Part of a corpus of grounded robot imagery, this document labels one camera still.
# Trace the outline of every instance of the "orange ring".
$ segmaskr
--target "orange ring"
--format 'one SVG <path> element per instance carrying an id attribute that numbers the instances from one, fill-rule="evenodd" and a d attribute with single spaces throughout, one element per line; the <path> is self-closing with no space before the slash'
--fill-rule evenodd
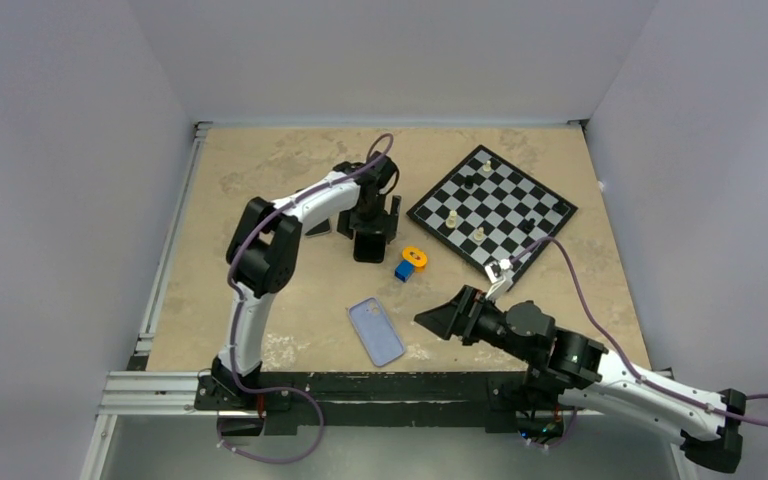
<path id="1" fill-rule="evenodd" d="M 413 265 L 417 272 L 423 271 L 428 264 L 428 257 L 425 252 L 416 247 L 406 247 L 402 250 L 402 258 Z"/>

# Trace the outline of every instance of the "blue block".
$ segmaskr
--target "blue block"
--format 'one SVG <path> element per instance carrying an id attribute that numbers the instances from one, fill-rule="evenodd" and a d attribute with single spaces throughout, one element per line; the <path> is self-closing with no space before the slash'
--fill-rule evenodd
<path id="1" fill-rule="evenodd" d="M 413 275 L 414 266 L 407 260 L 402 260 L 402 263 L 396 267 L 396 278 L 403 282 L 407 282 L 411 275 Z"/>

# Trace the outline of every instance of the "chessboard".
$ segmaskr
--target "chessboard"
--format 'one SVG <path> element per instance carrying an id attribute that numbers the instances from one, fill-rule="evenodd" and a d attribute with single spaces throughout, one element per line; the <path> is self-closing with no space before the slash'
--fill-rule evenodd
<path id="1" fill-rule="evenodd" d="M 408 218 L 484 272 L 493 260 L 521 253 L 535 240 L 556 236 L 578 208 L 550 188 L 479 145 L 407 212 Z M 454 228 L 446 220 L 455 212 Z M 483 235 L 477 233 L 479 228 Z M 514 265 L 514 282 L 548 244 Z"/>

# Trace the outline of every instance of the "black chess piece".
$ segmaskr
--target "black chess piece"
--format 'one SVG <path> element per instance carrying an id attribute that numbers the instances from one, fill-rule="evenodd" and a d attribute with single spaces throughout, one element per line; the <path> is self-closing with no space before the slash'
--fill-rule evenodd
<path id="1" fill-rule="evenodd" d="M 534 230 L 534 219 L 529 218 L 528 220 L 522 222 L 522 225 L 520 225 L 519 228 L 525 233 L 531 233 L 531 231 Z"/>
<path id="2" fill-rule="evenodd" d="M 466 178 L 464 178 L 464 188 L 467 190 L 471 190 L 475 187 L 476 183 L 478 183 L 478 175 L 476 174 L 467 175 Z"/>

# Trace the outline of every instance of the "metal frame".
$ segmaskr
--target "metal frame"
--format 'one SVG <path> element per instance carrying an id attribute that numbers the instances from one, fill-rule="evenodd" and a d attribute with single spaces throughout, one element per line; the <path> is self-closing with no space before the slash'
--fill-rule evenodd
<path id="1" fill-rule="evenodd" d="M 151 287 L 151 296 L 146 305 L 143 314 L 140 333 L 137 337 L 137 345 L 134 348 L 134 355 L 148 356 L 154 342 L 154 334 L 157 332 L 157 322 L 160 319 L 160 310 L 163 307 L 163 300 L 166 297 L 166 286 L 169 283 L 169 272 L 172 269 L 173 259 L 178 246 L 178 237 L 181 233 L 181 225 L 184 215 L 187 213 L 187 204 L 190 201 L 192 182 L 195 178 L 198 165 L 201 160 L 201 153 L 204 147 L 204 141 L 207 138 L 207 131 L 210 130 L 213 122 L 199 122 L 195 125 L 193 144 L 190 147 L 190 156 L 187 162 L 187 173 L 181 189 L 178 192 L 178 200 L 175 203 L 175 213 L 172 215 L 172 221 L 169 229 L 166 231 L 166 239 L 163 242 L 163 250 L 160 253 L 160 262 L 157 271 L 154 274 L 154 283 Z"/>
<path id="2" fill-rule="evenodd" d="M 187 173 L 175 207 L 175 213 L 166 232 L 166 239 L 154 276 L 151 296 L 146 305 L 140 326 L 135 356 L 148 356 L 151 352 L 160 310 L 166 293 L 169 272 L 175 256 L 181 225 L 192 193 L 207 132 L 213 122 L 195 125 L 193 144 L 190 149 Z M 257 417 L 255 411 L 198 411 L 193 408 L 196 396 L 198 372 L 111 372 L 107 377 L 101 404 L 96 417 L 95 429 L 81 470 L 80 480 L 100 480 L 110 450 L 111 440 L 120 416 L 128 415 L 198 415 Z M 584 415 L 601 415 L 583 412 Z M 675 461 L 680 480 L 698 480 L 696 465 L 684 458 L 681 450 L 671 445 L 670 453 Z"/>

